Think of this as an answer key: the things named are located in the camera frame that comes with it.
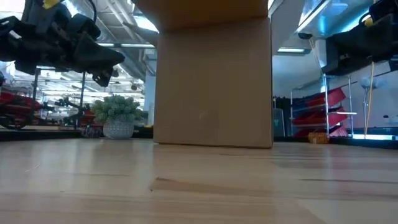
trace ceiling light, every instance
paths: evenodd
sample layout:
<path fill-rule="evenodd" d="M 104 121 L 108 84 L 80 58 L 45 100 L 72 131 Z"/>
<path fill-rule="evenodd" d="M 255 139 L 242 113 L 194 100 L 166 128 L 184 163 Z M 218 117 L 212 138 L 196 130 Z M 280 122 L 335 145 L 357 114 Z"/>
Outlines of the ceiling light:
<path fill-rule="evenodd" d="M 80 95 L 81 91 L 62 91 L 62 90 L 43 90 L 42 91 L 45 94 L 48 95 L 65 95 L 65 94 L 77 94 Z M 85 96 L 111 96 L 111 95 L 121 95 L 121 96 L 137 96 L 137 97 L 142 97 L 141 93 L 136 93 L 136 92 L 85 92 Z"/>
<path fill-rule="evenodd" d="M 97 44 L 102 47 L 114 47 L 114 44 L 109 44 L 109 43 L 97 43 Z"/>
<path fill-rule="evenodd" d="M 309 23 L 314 20 L 314 18 L 316 18 L 317 15 L 319 15 L 319 13 L 322 12 L 322 10 L 324 10 L 324 8 L 327 7 L 327 5 L 329 4 L 331 0 L 325 0 L 323 3 L 321 3 L 316 10 L 314 10 L 312 12 L 312 14 L 303 22 L 301 23 L 301 25 L 298 27 L 297 32 L 301 32 L 306 26 L 309 25 Z"/>
<path fill-rule="evenodd" d="M 145 48 L 145 49 L 154 49 L 155 46 L 152 44 L 121 44 L 121 47 L 131 47 L 131 48 Z"/>
<path fill-rule="evenodd" d="M 102 47 L 114 47 L 114 48 L 141 48 L 141 49 L 154 49 L 155 46 L 152 44 L 111 44 L 111 43 L 97 43 Z"/>
<path fill-rule="evenodd" d="M 294 54 L 299 54 L 299 53 L 304 53 L 305 50 L 304 49 L 291 49 L 291 48 L 280 48 L 278 50 L 278 53 L 294 53 Z"/>
<path fill-rule="evenodd" d="M 364 134 L 354 134 L 354 139 L 364 139 Z M 366 139 L 371 140 L 392 140 L 391 135 L 378 135 L 378 134 L 367 134 Z"/>

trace floor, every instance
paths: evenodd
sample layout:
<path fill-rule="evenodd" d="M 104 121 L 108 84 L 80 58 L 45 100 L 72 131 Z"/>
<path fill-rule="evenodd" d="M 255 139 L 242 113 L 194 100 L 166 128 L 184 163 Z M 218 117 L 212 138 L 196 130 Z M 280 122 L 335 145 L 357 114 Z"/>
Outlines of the floor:
<path fill-rule="evenodd" d="M 0 142 L 0 223 L 397 223 L 398 151 Z"/>

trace potted plant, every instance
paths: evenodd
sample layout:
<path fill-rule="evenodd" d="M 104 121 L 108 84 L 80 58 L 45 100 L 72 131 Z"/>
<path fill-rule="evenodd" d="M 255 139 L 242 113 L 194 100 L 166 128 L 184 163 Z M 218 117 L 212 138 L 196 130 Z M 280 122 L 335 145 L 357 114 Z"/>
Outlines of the potted plant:
<path fill-rule="evenodd" d="M 139 103 L 133 98 L 123 96 L 105 97 L 104 101 L 94 102 L 91 110 L 96 118 L 95 122 L 104 124 L 104 135 L 111 139 L 128 139 L 134 132 L 134 121 L 141 119 Z"/>

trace metal frame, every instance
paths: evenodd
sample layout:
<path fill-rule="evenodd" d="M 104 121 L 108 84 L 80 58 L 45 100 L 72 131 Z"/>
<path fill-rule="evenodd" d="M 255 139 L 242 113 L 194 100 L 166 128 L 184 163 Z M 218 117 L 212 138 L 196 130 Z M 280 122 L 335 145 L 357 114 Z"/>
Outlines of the metal frame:
<path fill-rule="evenodd" d="M 35 119 L 35 101 L 36 101 L 36 96 L 37 96 L 37 86 L 39 82 L 39 76 L 41 75 L 43 70 L 48 70 L 48 71 L 53 71 L 55 68 L 36 68 L 35 70 L 35 75 L 34 75 L 34 81 L 33 81 L 33 94 L 32 94 L 32 107 L 30 109 L 30 115 L 25 121 L 25 125 L 30 125 L 32 124 L 33 120 Z M 83 73 L 83 78 L 81 81 L 81 93 L 80 93 L 80 108 L 83 107 L 83 98 L 84 98 L 84 90 L 85 90 L 85 83 L 86 83 L 86 72 Z M 74 129 L 76 130 L 80 126 L 80 120 L 77 119 Z"/>
<path fill-rule="evenodd" d="M 298 86 L 298 87 L 292 89 L 292 91 L 290 92 L 290 125 L 291 125 L 291 127 L 290 127 L 290 134 L 291 134 L 291 136 L 294 135 L 294 132 L 293 132 L 293 128 L 294 128 L 294 127 L 316 127 L 316 126 L 326 126 L 326 133 L 327 133 L 327 135 L 329 136 L 329 134 L 330 134 L 330 128 L 331 128 L 331 127 L 330 127 L 330 124 L 329 124 L 329 114 L 333 114 L 333 113 L 334 113 L 334 112 L 331 112 L 331 113 L 329 112 L 330 107 L 329 107 L 329 105 L 328 105 L 328 91 L 329 91 L 329 87 L 330 87 L 330 86 L 329 86 L 328 79 L 331 79 L 331 78 L 335 78 L 335 76 L 328 76 L 328 75 L 323 74 L 322 77 L 321 77 L 321 79 L 308 82 L 308 83 L 306 83 L 306 84 L 304 84 L 304 85 L 301 85 L 301 86 Z M 350 119 L 350 129 L 351 129 L 351 137 L 353 138 L 353 137 L 354 137 L 354 115 L 356 115 L 357 113 L 356 113 L 356 112 L 353 112 L 353 102 L 352 102 L 352 96 L 351 96 L 351 75 L 348 75 L 347 78 L 348 78 L 348 94 L 349 94 L 349 96 L 348 96 L 348 99 L 349 99 L 349 112 L 344 112 L 344 113 L 340 113 L 340 114 L 347 114 L 347 115 L 349 115 L 349 119 Z M 293 96 L 294 96 L 294 92 L 295 92 L 295 91 L 304 90 L 304 89 L 306 89 L 307 87 L 312 86 L 312 85 L 314 85 L 314 84 L 317 84 L 317 83 L 319 83 L 319 82 L 321 83 L 321 86 L 322 86 L 322 84 L 323 84 L 323 86 L 325 87 L 325 104 L 324 104 L 324 105 L 319 105 L 319 106 L 309 106 L 309 107 L 307 107 L 307 108 L 302 108 L 302 109 L 298 109 L 298 110 L 293 110 Z M 318 108 L 318 107 L 321 107 L 321 106 L 324 106 L 324 107 L 325 107 L 326 124 L 317 124 L 317 125 L 314 125 L 314 124 L 308 124 L 308 125 L 294 125 L 294 124 L 293 124 L 293 120 L 294 120 L 293 113 L 294 113 L 294 112 L 310 110 L 310 109 Z"/>

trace black machine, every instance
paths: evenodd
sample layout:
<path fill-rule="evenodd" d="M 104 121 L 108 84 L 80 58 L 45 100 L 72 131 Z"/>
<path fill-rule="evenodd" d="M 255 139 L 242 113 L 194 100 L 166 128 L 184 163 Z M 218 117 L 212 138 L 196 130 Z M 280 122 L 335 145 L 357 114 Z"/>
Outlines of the black machine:
<path fill-rule="evenodd" d="M 390 60 L 398 69 L 398 0 L 380 0 L 369 8 L 358 26 L 326 39 L 327 75 L 345 75 L 373 62 Z"/>
<path fill-rule="evenodd" d="M 0 72 L 0 88 L 2 87 L 2 84 L 6 81 L 6 79 L 4 78 L 4 75 L 2 74 L 2 72 Z"/>
<path fill-rule="evenodd" d="M 80 107 L 80 106 L 72 103 L 71 101 L 69 101 L 68 97 L 59 99 L 58 102 L 55 102 L 54 104 L 55 104 L 55 106 L 70 106 L 70 107 L 78 109 L 77 114 L 71 115 L 71 116 L 63 119 L 63 123 L 65 125 L 74 126 L 76 128 L 79 125 L 78 122 L 80 122 L 80 119 L 85 115 L 85 112 L 89 111 L 91 109 L 89 104 L 86 104 L 85 106 Z"/>
<path fill-rule="evenodd" d="M 113 66 L 124 56 L 99 46 L 101 31 L 95 18 L 71 16 L 63 0 L 26 0 L 21 21 L 14 16 L 0 19 L 0 60 L 15 61 L 17 70 L 35 75 L 37 66 L 93 74 L 100 86 L 109 84 Z"/>

